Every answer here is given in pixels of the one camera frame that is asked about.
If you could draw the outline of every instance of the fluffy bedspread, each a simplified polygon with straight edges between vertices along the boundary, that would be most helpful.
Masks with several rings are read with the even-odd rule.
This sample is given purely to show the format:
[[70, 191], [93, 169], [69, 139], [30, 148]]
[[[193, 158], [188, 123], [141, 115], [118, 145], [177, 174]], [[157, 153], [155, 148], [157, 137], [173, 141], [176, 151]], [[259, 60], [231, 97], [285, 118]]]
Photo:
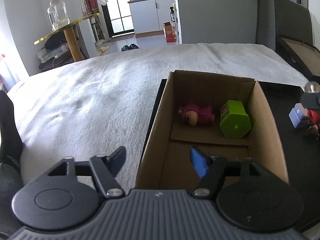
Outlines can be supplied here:
[[176, 69], [307, 82], [275, 52], [253, 44], [135, 49], [37, 74], [9, 92], [24, 143], [24, 184], [65, 156], [83, 161], [123, 145], [127, 161], [117, 181], [132, 188], [160, 81]]

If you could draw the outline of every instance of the wooden table leg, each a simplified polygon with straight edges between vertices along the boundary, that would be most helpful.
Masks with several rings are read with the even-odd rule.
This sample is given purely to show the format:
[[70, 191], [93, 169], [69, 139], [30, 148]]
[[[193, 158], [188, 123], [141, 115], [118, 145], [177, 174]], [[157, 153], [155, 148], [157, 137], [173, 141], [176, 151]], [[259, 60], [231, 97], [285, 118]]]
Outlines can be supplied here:
[[83, 60], [78, 42], [76, 40], [75, 33], [73, 31], [73, 28], [72, 27], [67, 28], [63, 32], [66, 37], [67, 43], [69, 45], [69, 49], [70, 49], [71, 55], [73, 57], [73, 60], [75, 62]]

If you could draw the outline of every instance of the glass door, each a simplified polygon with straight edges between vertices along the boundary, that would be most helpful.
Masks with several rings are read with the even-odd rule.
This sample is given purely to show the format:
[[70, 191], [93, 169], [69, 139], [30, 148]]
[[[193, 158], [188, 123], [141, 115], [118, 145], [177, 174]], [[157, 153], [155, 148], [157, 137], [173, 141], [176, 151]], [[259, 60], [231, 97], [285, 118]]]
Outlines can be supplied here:
[[128, 0], [107, 0], [107, 6], [102, 6], [109, 36], [133, 32]]

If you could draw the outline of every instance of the ribbed gray plate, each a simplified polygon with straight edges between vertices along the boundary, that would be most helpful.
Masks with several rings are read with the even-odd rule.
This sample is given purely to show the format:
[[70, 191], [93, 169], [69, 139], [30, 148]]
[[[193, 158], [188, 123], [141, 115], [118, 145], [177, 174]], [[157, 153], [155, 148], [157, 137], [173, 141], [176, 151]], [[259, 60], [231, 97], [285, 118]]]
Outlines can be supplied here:
[[293, 229], [255, 234], [227, 223], [208, 200], [196, 200], [185, 190], [131, 190], [108, 200], [84, 225], [67, 232], [39, 233], [21, 228], [14, 240], [298, 240]]

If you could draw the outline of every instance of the transparent ball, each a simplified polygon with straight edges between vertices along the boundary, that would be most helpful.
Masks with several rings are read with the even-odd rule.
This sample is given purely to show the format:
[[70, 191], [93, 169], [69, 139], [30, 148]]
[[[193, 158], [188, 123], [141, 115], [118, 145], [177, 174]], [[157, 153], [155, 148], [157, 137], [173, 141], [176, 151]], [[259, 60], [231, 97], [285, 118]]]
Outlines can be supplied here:
[[311, 81], [304, 86], [304, 92], [305, 93], [319, 93], [320, 92], [320, 85], [315, 81]]

